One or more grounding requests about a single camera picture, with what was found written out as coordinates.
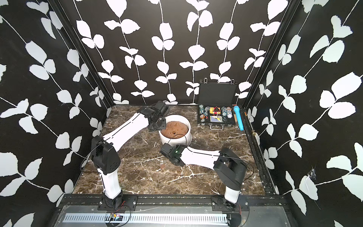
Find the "white ceramic pot with mud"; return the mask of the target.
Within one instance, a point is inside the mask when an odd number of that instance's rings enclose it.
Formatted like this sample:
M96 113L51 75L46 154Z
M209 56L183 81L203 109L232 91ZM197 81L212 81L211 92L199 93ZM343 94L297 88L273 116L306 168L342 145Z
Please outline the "white ceramic pot with mud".
M161 144L168 143L171 146L187 145L192 141L191 124L181 115L170 115L166 118L166 128L159 131Z

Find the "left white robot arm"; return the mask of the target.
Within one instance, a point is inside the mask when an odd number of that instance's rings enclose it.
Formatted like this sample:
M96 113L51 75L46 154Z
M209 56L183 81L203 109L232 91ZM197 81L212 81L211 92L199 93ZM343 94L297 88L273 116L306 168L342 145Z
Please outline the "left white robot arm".
M89 158L101 175L104 197L114 201L122 197L118 180L118 168L121 160L117 152L140 130L161 131L166 128L165 114L169 107L164 102L141 107L127 122L114 131L100 137L95 136L91 142Z

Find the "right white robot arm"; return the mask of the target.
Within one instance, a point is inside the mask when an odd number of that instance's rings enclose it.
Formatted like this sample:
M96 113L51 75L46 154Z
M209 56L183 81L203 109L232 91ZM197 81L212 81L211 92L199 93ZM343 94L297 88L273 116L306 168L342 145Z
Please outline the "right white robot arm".
M247 172L247 164L231 149L207 151L186 145L173 147L165 143L160 153L175 166L197 165L214 170L226 186L225 200L232 204L237 203Z

